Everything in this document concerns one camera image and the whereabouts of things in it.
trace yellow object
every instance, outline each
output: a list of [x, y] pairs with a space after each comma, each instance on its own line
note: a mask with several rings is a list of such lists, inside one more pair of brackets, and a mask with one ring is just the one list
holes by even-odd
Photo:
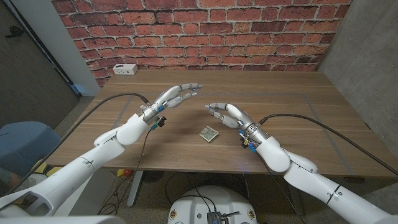
[[118, 170], [118, 177], [123, 176], [123, 174], [124, 174], [124, 169], [119, 169]]

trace table leg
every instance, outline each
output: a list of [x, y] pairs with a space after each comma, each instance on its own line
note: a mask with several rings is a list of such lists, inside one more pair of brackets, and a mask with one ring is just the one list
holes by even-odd
[[139, 186], [141, 184], [141, 178], [142, 178], [143, 173], [144, 173], [144, 171], [137, 170], [136, 174], [134, 175], [134, 178], [133, 178], [132, 184], [131, 184], [129, 198], [127, 199], [128, 207], [133, 207], [134, 204], [136, 203], [138, 190], [139, 190]]

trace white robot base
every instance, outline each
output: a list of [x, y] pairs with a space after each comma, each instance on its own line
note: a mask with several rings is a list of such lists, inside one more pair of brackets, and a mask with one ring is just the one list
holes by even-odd
[[[215, 185], [197, 187], [197, 190], [201, 196], [211, 199], [215, 207], [206, 198], [190, 197], [189, 195], [198, 196], [198, 192], [192, 189], [173, 203], [168, 224], [257, 224], [253, 206], [235, 191]], [[227, 217], [224, 215], [231, 213], [235, 214]]]

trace brick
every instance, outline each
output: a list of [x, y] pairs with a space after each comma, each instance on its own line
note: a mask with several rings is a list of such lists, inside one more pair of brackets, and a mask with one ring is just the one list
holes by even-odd
[[78, 12], [93, 12], [94, 9], [90, 3], [86, 1], [75, 1], [75, 6]]
[[87, 66], [90, 70], [99, 68], [97, 62], [87, 62]]
[[70, 1], [53, 1], [52, 4], [59, 14], [76, 12], [75, 7], [73, 7]]
[[319, 43], [320, 39], [321, 39], [321, 35], [319, 35], [319, 34], [307, 34], [307, 37], [305, 38], [305, 42], [317, 44], [317, 43]]
[[129, 9], [144, 9], [141, 0], [125, 0]]
[[253, 0], [237, 0], [236, 4], [238, 6], [252, 6], [253, 5]]
[[126, 63], [138, 64], [137, 59], [133, 57], [125, 57], [124, 60], [126, 61]]
[[114, 52], [112, 49], [101, 49], [101, 50], [99, 50], [99, 54], [101, 55], [101, 57], [113, 57], [114, 56]]
[[266, 63], [288, 64], [288, 63], [294, 63], [295, 61], [296, 61], [295, 57], [268, 55]]
[[269, 71], [270, 69], [270, 65], [245, 65], [243, 67], [246, 71]]
[[255, 40], [256, 36], [254, 34], [227, 35], [225, 44], [247, 45], [254, 44]]
[[136, 26], [136, 34], [137, 35], [150, 35], [150, 26], [149, 25], [137, 25]]
[[183, 65], [181, 66], [164, 66], [162, 67], [163, 70], [186, 70], [187, 68]]
[[127, 24], [155, 22], [155, 14], [153, 12], [124, 12], [122, 13], [122, 18]]
[[184, 24], [184, 33], [185, 34], [196, 34], [199, 32], [198, 24]]
[[219, 35], [211, 35], [209, 40], [210, 44], [213, 45], [223, 45], [225, 43], [225, 37]]
[[343, 18], [347, 11], [348, 11], [349, 6], [340, 6], [336, 12], [335, 18]]
[[226, 65], [205, 65], [202, 66], [202, 70], [228, 70]]
[[69, 16], [60, 16], [63, 25], [65, 25], [65, 27], [72, 27], [75, 26], [75, 23], [69, 18]]
[[180, 45], [206, 45], [207, 43], [207, 36], [180, 37]]
[[160, 46], [160, 37], [135, 37], [136, 46]]
[[117, 56], [142, 56], [142, 50], [140, 48], [116, 48], [114, 49]]
[[293, 4], [309, 4], [311, 0], [293, 0]]
[[280, 32], [285, 27], [284, 21], [253, 22], [251, 32]]
[[89, 49], [117, 46], [116, 41], [110, 37], [85, 39], [85, 43]]
[[120, 17], [119, 13], [106, 13], [104, 14], [105, 19], [107, 20], [109, 25], [115, 25], [115, 24], [122, 24], [122, 18]]
[[163, 37], [163, 43], [166, 46], [176, 46], [178, 45], [178, 37]]
[[92, 71], [92, 74], [94, 75], [95, 78], [109, 77], [109, 75], [106, 73], [105, 69], [99, 69], [99, 70]]
[[278, 18], [278, 8], [265, 8], [261, 13], [262, 20], [274, 20]]
[[276, 50], [278, 54], [290, 54], [292, 53], [293, 47], [291, 45], [279, 46]]
[[256, 39], [257, 44], [269, 44], [271, 43], [271, 38], [269, 34], [257, 34]]
[[201, 7], [235, 6], [235, 0], [199, 0]]
[[320, 41], [320, 44], [330, 44], [331, 40], [335, 37], [335, 34], [324, 34]]
[[220, 57], [207, 57], [206, 63], [208, 65], [219, 64], [219, 63], [221, 63], [221, 58]]
[[112, 10], [120, 10], [126, 9], [126, 5], [124, 4], [124, 0], [91, 0], [93, 7], [96, 11], [112, 11]]
[[337, 30], [339, 21], [307, 21], [303, 31], [324, 32]]
[[104, 14], [94, 12], [86, 14], [74, 14], [70, 16], [76, 25], [103, 25], [106, 24], [106, 19]]
[[250, 23], [249, 22], [237, 22], [235, 23], [235, 33], [245, 33], [250, 31]]
[[107, 35], [113, 36], [124, 36], [124, 35], [134, 35], [133, 26], [104, 26], [104, 30]]
[[144, 57], [137, 58], [137, 63], [141, 65], [164, 65], [164, 60], [159, 57]]
[[84, 38], [84, 37], [89, 37], [90, 35], [88, 34], [87, 30], [79, 27], [79, 28], [69, 28], [67, 29], [69, 35], [73, 39], [77, 38]]
[[327, 47], [319, 46], [298, 46], [295, 47], [293, 53], [296, 55], [316, 55], [323, 54]]
[[197, 8], [197, 0], [180, 0], [181, 8]]
[[227, 55], [228, 54], [228, 47], [202, 47], [201, 54], [203, 56], [210, 56], [210, 55]]
[[81, 51], [81, 56], [83, 56], [84, 59], [97, 59], [100, 57], [98, 52], [96, 50], [85, 50]]
[[335, 6], [322, 6], [319, 8], [317, 18], [318, 19], [331, 19], [336, 13]]
[[177, 57], [166, 58], [166, 65], [179, 65], [178, 58]]
[[227, 23], [200, 24], [200, 31], [203, 34], [225, 34], [232, 32], [232, 25]]
[[296, 63], [309, 63], [311, 61], [311, 57], [301, 56], [297, 59]]
[[179, 9], [179, 0], [145, 0], [147, 9]]
[[188, 66], [188, 70], [201, 70], [201, 66]]
[[351, 0], [313, 0], [313, 4], [338, 4], [349, 3]]
[[224, 9], [214, 9], [210, 11], [210, 21], [225, 21], [226, 12]]
[[312, 72], [316, 65], [288, 65], [286, 71], [296, 72]]
[[231, 47], [230, 55], [243, 55], [246, 47], [238, 47], [234, 46]]
[[172, 13], [171, 12], [158, 12], [156, 13], [156, 21], [160, 23], [172, 23]]
[[279, 13], [279, 19], [313, 19], [316, 11], [316, 6], [283, 7]]
[[266, 58], [265, 56], [253, 56], [251, 58], [251, 63], [256, 63], [256, 64], [264, 63], [265, 58]]
[[254, 4], [258, 6], [278, 6], [278, 5], [289, 5], [292, 0], [255, 0]]
[[182, 47], [161, 47], [157, 49], [159, 56], [183, 56], [185, 54]]
[[275, 44], [300, 44], [304, 37], [304, 34], [277, 34], [273, 41]]
[[153, 34], [160, 34], [160, 35], [182, 34], [182, 28], [180, 24], [153, 25], [150, 29]]
[[85, 50], [85, 49], [87, 49], [87, 48], [86, 48], [86, 45], [83, 43], [82, 40], [75, 40], [75, 41], [73, 41], [73, 42], [75, 43], [75, 45], [76, 45], [76, 47], [77, 47], [78, 50]]
[[259, 20], [261, 9], [230, 9], [227, 13], [227, 19], [233, 21]]
[[181, 57], [181, 65], [204, 65], [206, 64], [206, 59], [204, 57]]
[[175, 11], [175, 22], [203, 22], [207, 21], [207, 11], [194, 10], [194, 11]]
[[276, 46], [249, 46], [246, 49], [246, 55], [272, 54], [275, 50]]
[[93, 36], [93, 37], [103, 37], [105, 36], [104, 30], [102, 29], [101, 26], [92, 26], [92, 27], [87, 27], [88, 32]]
[[185, 51], [188, 56], [199, 56], [200, 53], [199, 47], [187, 47]]
[[290, 32], [295, 32], [295, 31], [300, 31], [301, 26], [303, 25], [304, 22], [300, 21], [291, 21], [286, 23], [285, 31], [290, 31]]
[[118, 37], [116, 41], [120, 47], [130, 47], [132, 45], [131, 40], [127, 37]]
[[144, 51], [144, 55], [147, 57], [157, 56], [157, 52], [156, 52], [155, 48], [148, 47], [148, 48], [143, 49], [143, 51]]
[[245, 64], [250, 63], [250, 57], [244, 56], [225, 56], [223, 57], [223, 63], [231, 65], [231, 64]]

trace red brick wall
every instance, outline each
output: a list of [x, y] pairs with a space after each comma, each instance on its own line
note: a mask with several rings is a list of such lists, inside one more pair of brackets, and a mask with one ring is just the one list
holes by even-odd
[[140, 69], [312, 71], [351, 0], [53, 1], [100, 86]]

